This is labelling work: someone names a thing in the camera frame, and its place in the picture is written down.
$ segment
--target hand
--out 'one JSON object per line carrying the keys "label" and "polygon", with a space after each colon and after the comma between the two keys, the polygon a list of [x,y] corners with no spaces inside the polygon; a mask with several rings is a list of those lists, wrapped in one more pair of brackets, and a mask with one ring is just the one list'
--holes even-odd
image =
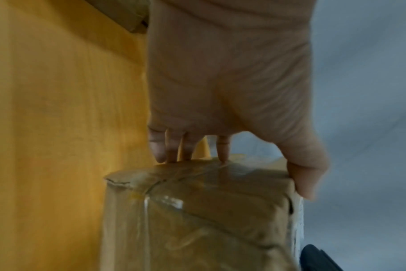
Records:
{"label": "hand", "polygon": [[250,131],[276,144],[297,192],[313,199],[328,158],[311,123],[313,0],[154,0],[148,32],[150,148],[188,160],[217,135]]}

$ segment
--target yellow wall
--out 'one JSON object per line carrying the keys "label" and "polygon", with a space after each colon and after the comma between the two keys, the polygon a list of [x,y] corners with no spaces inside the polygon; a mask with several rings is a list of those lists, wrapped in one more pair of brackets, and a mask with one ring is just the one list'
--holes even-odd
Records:
{"label": "yellow wall", "polygon": [[97,270],[102,177],[154,163],[144,55],[84,0],[0,0],[0,271]]}

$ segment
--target finger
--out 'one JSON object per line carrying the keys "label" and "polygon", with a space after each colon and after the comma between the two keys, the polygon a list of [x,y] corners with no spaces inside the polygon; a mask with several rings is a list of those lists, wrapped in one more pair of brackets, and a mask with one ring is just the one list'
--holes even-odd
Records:
{"label": "finger", "polygon": [[308,128],[278,144],[278,147],[288,160],[287,169],[297,193],[314,200],[316,186],[329,168],[327,152],[317,135]]}
{"label": "finger", "polygon": [[181,160],[191,160],[197,144],[204,138],[204,135],[185,133],[182,137]]}
{"label": "finger", "polygon": [[178,160],[179,145],[181,145],[182,131],[167,129],[166,131],[166,156],[168,163],[174,163]]}
{"label": "finger", "polygon": [[226,162],[230,155],[231,136],[218,136],[216,140],[216,151],[221,162]]}
{"label": "finger", "polygon": [[149,148],[153,153],[155,160],[158,163],[164,163],[166,161],[166,140],[165,133],[166,130],[157,127],[159,130],[153,128],[151,123],[148,124],[148,140]]}

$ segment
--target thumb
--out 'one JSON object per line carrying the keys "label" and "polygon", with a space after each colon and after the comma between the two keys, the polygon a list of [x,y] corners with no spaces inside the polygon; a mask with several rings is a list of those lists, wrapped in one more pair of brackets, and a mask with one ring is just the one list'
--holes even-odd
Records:
{"label": "thumb", "polygon": [[288,160],[287,169],[297,193],[314,200],[316,186],[329,169],[327,152],[314,130],[302,130],[277,146]]}

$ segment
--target black object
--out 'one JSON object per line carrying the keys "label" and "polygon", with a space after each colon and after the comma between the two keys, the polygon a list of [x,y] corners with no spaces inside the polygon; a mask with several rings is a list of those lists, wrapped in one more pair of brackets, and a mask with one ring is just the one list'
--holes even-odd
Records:
{"label": "black object", "polygon": [[300,256],[302,271],[343,271],[323,250],[314,245],[303,248]]}

